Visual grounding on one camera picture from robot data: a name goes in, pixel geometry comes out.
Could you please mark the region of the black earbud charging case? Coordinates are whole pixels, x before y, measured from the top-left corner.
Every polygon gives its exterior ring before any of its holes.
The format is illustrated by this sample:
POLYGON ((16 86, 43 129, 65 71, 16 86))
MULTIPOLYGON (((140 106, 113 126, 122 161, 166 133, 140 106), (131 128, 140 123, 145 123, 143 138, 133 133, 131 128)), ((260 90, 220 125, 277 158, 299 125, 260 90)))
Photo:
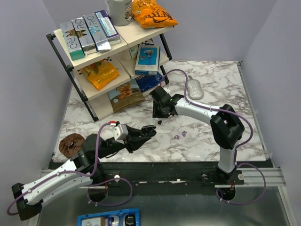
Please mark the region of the black earbud charging case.
POLYGON ((141 128, 141 136, 143 137, 153 137, 156 133, 155 125, 146 125, 141 128))

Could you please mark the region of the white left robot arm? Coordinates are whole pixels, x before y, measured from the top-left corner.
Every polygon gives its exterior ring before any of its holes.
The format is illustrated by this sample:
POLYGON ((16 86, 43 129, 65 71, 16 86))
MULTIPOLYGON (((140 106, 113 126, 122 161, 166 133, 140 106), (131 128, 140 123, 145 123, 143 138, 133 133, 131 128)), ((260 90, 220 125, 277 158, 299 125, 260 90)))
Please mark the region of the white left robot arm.
POLYGON ((89 135, 80 150, 63 165, 34 182, 12 186, 15 214, 25 221, 38 215, 47 201, 64 192, 81 186, 106 185, 109 179, 100 159, 122 149, 133 153, 155 135, 154 125, 135 129, 118 121, 105 123, 96 134, 89 135))

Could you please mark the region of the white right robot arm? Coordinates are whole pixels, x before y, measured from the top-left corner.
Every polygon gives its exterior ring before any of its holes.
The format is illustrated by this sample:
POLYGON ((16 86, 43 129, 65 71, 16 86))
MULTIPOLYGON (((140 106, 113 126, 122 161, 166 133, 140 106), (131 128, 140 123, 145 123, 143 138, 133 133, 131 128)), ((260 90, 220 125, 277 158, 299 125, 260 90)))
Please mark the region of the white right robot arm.
POLYGON ((216 111, 209 106, 199 107, 175 94, 171 97, 161 86, 150 92, 153 98, 153 117, 168 118, 169 116, 187 116, 211 126, 215 142, 220 147, 220 159, 216 173, 217 181, 223 185, 233 180, 235 169, 236 147, 245 130, 244 125, 234 109, 225 104, 216 111))

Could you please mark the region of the brown cookie bag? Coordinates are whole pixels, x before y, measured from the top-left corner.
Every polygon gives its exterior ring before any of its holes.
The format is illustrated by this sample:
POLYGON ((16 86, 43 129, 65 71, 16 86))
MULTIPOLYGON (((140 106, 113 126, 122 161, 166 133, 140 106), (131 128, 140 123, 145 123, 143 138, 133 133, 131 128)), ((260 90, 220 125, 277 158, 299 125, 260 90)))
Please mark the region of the brown cookie bag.
POLYGON ((114 113, 145 101, 136 80, 128 81, 108 92, 114 113))

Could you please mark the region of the blue razor box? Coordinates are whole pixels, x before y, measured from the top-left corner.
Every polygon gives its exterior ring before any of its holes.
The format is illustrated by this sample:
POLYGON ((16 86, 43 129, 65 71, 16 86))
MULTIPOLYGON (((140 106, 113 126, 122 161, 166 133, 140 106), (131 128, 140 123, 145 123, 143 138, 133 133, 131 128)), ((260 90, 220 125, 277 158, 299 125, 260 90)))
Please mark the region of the blue razor box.
POLYGON ((135 75, 157 75, 160 61, 160 46, 140 45, 135 63, 135 75))

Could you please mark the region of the white cup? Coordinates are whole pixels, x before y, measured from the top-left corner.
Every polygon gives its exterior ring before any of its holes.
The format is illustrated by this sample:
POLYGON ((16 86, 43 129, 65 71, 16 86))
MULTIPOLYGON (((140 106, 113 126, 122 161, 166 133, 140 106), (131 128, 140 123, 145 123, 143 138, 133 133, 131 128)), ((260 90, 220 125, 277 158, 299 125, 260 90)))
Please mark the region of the white cup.
POLYGON ((138 45, 127 48, 126 50, 119 52, 119 57, 123 61, 135 60, 137 57, 138 49, 139 49, 138 45))

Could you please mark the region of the orange snack bag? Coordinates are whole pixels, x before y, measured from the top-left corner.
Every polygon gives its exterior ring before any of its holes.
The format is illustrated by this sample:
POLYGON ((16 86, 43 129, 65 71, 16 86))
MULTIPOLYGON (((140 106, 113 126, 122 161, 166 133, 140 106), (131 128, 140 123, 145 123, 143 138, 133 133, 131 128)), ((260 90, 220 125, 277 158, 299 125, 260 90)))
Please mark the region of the orange snack bag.
POLYGON ((98 91, 119 76, 117 69, 105 61, 98 61, 83 67, 80 72, 98 91))

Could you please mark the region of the brown crumpled wrapper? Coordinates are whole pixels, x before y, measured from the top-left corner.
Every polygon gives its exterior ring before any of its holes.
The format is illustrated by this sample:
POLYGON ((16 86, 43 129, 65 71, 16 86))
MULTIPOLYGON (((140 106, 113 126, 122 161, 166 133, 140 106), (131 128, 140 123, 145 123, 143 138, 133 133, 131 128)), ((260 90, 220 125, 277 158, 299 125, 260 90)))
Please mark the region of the brown crumpled wrapper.
POLYGON ((85 142, 82 135, 73 133, 66 136, 59 143, 59 151, 66 158, 71 158, 81 149, 81 145, 85 142))

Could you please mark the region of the purple white box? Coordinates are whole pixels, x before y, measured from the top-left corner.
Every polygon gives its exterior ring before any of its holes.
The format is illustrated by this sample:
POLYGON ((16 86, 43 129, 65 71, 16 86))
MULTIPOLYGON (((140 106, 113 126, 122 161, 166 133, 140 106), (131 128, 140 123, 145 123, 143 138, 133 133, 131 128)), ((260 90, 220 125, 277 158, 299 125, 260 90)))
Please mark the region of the purple white box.
POLYGON ((100 10, 95 12, 95 15, 106 34, 107 40, 109 41, 110 45, 116 45, 120 43, 120 35, 115 29, 114 25, 112 24, 108 14, 105 10, 100 10))

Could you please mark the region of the blue plastic tray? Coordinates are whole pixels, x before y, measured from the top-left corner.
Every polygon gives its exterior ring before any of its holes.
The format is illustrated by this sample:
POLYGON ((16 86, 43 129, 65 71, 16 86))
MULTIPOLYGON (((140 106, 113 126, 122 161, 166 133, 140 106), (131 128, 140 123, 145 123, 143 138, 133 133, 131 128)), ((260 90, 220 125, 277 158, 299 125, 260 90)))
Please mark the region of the blue plastic tray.
POLYGON ((77 217, 78 226, 140 226, 139 209, 123 209, 77 217))

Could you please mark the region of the blue silver RO box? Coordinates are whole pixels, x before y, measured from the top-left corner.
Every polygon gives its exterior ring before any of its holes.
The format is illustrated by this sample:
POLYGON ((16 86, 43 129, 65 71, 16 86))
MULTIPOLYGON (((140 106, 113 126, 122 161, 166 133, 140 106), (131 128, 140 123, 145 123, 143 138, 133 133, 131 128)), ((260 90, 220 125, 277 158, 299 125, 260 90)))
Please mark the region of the blue silver RO box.
POLYGON ((111 50, 109 41, 96 15, 95 14, 84 15, 84 20, 95 42, 97 51, 105 52, 111 50))

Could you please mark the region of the orange chips bag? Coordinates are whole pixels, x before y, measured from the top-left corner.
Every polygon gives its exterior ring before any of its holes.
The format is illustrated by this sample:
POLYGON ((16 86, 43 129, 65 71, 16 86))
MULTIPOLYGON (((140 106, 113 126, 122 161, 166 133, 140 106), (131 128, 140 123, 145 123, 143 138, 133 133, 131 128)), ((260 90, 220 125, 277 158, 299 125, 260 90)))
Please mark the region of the orange chips bag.
POLYGON ((178 25, 176 19, 156 0, 133 0, 132 9, 134 19, 141 28, 164 28, 178 25))

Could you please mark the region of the teal RO box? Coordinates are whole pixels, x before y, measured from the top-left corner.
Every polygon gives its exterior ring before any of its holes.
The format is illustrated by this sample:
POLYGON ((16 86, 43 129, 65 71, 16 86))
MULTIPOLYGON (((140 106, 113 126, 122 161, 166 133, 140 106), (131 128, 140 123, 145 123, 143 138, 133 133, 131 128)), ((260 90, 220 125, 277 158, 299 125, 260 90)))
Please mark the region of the teal RO box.
POLYGON ((72 21, 61 23, 60 28, 68 49, 68 53, 72 61, 79 60, 85 57, 79 39, 76 35, 72 21))

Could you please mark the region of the grey printed mug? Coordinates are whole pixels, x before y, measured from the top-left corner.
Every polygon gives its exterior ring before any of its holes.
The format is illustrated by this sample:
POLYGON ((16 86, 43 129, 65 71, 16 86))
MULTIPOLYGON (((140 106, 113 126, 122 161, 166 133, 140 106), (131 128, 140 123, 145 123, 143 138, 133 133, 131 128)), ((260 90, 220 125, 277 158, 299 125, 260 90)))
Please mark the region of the grey printed mug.
POLYGON ((125 26, 133 20, 131 0, 106 0, 108 15, 115 26, 125 26))

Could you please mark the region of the black frame wooden shelf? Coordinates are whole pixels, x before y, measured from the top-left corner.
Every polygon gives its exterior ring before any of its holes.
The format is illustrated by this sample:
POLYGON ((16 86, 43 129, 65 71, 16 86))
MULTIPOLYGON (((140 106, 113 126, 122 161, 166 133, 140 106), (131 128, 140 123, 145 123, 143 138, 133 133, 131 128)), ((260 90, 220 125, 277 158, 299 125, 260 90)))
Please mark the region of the black frame wooden shelf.
POLYGON ((67 65, 54 44, 57 39, 64 52, 68 55, 68 49, 60 29, 53 34, 48 34, 47 39, 64 70, 70 78, 81 101, 86 106, 93 121, 101 120, 114 113, 109 98, 109 91, 120 90, 119 97, 129 98, 134 93, 130 89, 129 82, 135 79, 135 60, 125 61, 121 59, 121 52, 129 50, 137 45, 151 44, 152 39, 159 36, 163 44, 160 53, 159 66, 161 74, 165 74, 163 65, 172 59, 164 33, 171 28, 147 28, 143 29, 134 21, 129 25, 117 27, 120 35, 120 43, 103 53, 93 53, 83 59, 71 61, 67 65))

